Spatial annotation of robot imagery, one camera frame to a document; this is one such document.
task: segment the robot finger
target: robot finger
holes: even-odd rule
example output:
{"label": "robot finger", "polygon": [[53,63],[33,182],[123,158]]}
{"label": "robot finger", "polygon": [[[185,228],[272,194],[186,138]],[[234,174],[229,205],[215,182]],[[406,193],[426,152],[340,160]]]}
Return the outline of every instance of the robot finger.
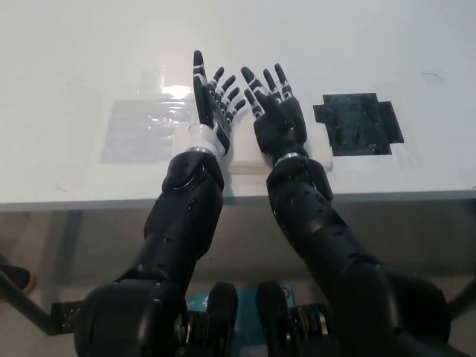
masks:
{"label": "robot finger", "polygon": [[228,108],[230,105],[231,101],[238,95],[239,93],[239,88],[236,87],[233,91],[230,92],[230,94],[222,100],[222,105],[225,106],[225,109]]}
{"label": "robot finger", "polygon": [[241,101],[239,101],[231,110],[229,110],[226,113],[226,119],[228,120],[229,123],[233,121],[233,118],[235,117],[237,112],[239,112],[239,110],[243,108],[245,104],[246,104],[246,100],[241,99]]}
{"label": "robot finger", "polygon": [[273,98],[273,100],[278,104],[283,102],[283,99],[281,98],[281,93],[277,89],[273,76],[271,76],[271,73],[268,71],[268,69],[265,69],[263,71],[263,75],[265,76],[265,80],[268,83],[269,89],[271,90],[271,97]]}
{"label": "robot finger", "polygon": [[274,65],[274,70],[276,71],[277,77],[279,78],[281,86],[283,87],[282,90],[283,90],[284,100],[292,97],[291,86],[289,85],[288,80],[286,79],[286,76],[284,75],[284,71],[281,68],[281,65],[279,63],[276,63],[276,65]]}
{"label": "robot finger", "polygon": [[251,111],[253,112],[253,115],[256,119],[258,119],[260,116],[264,114],[263,109],[261,106],[258,104],[256,99],[254,99],[253,93],[249,89],[245,90],[245,97],[248,99],[248,102],[251,105]]}
{"label": "robot finger", "polygon": [[235,76],[231,76],[225,81],[225,83],[223,83],[223,86],[220,89],[218,89],[215,93],[216,100],[219,100],[220,102],[222,101],[223,95],[228,90],[228,88],[230,88],[231,85],[235,82],[235,79],[236,79]]}
{"label": "robot finger", "polygon": [[215,75],[213,76],[213,79],[207,84],[207,89],[212,98],[215,98],[216,84],[218,83],[218,81],[220,80],[220,78],[222,77],[224,73],[225,73],[225,69],[223,67],[218,68],[218,71],[216,71]]}
{"label": "robot finger", "polygon": [[203,63],[202,52],[193,52],[193,78],[200,79],[203,86],[207,85],[207,75],[205,74],[205,64]]}
{"label": "robot finger", "polygon": [[264,96],[269,95],[268,90],[265,88],[263,84],[261,84],[260,80],[256,78],[256,76],[254,75],[254,73],[251,71],[250,68],[248,67],[241,68],[241,73],[243,77],[245,78],[245,81],[247,82],[253,94],[256,95],[256,93],[259,92],[259,93],[262,93]]}

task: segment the clear plastic sheet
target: clear plastic sheet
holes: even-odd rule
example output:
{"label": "clear plastic sheet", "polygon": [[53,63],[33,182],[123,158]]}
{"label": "clear plastic sheet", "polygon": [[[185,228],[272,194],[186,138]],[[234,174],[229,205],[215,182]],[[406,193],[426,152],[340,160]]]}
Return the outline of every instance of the clear plastic sheet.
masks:
{"label": "clear plastic sheet", "polygon": [[189,86],[166,86],[165,67],[142,71],[137,95],[113,103],[100,162],[154,164],[173,156],[173,136],[196,116]]}

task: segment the shoe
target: shoe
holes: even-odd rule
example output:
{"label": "shoe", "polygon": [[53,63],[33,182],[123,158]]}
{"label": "shoe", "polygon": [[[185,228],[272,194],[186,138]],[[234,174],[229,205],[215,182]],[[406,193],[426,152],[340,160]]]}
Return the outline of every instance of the shoe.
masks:
{"label": "shoe", "polygon": [[[36,276],[25,268],[0,264],[0,271],[14,283],[23,294],[30,294],[36,286]],[[0,293],[0,303],[5,302]]]}

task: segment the white tabletop surface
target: white tabletop surface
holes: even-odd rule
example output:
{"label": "white tabletop surface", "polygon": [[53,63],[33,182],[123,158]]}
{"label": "white tabletop surface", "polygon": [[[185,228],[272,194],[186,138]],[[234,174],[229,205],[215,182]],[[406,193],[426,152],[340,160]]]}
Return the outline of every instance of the white tabletop surface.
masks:
{"label": "white tabletop surface", "polygon": [[[280,62],[309,122],[323,94],[392,102],[405,144],[335,158],[336,199],[475,197],[475,15],[472,0],[1,0],[0,210],[149,207],[168,158],[106,162],[112,106],[153,99],[154,71],[186,94],[195,49],[209,72]],[[226,181],[228,203],[267,200],[265,176]]]}

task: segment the black robotic arm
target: black robotic arm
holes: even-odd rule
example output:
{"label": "black robotic arm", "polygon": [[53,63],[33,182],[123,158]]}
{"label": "black robotic arm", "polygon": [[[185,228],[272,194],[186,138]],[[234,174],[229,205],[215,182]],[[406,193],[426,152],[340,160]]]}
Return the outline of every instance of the black robotic arm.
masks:
{"label": "black robotic arm", "polygon": [[[79,356],[174,356],[178,350],[176,329],[187,326],[185,292],[196,262],[210,247],[222,210],[224,182],[218,160],[228,152],[231,121],[245,105],[241,100],[228,110],[239,90],[225,96],[234,76],[216,87],[223,73],[220,68],[208,82],[202,54],[195,52],[199,122],[190,128],[192,146],[170,162],[162,194],[144,227],[144,246],[132,266],[84,300],[74,331]],[[234,292],[227,295],[232,300]],[[215,323],[216,329],[228,325]],[[212,356],[224,349],[219,345],[209,348]]]}
{"label": "black robotic arm", "polygon": [[[324,168],[304,148],[300,104],[283,69],[279,64],[274,68],[281,88],[266,69],[269,90],[249,68],[242,68],[257,142],[274,164],[266,182],[271,209],[329,302],[341,355],[465,356],[447,344],[451,320],[440,289],[381,264],[333,209]],[[264,329],[267,336],[272,329],[276,337],[275,327]],[[284,332],[283,340],[292,336]],[[296,356],[280,352],[269,350],[268,355]]]}

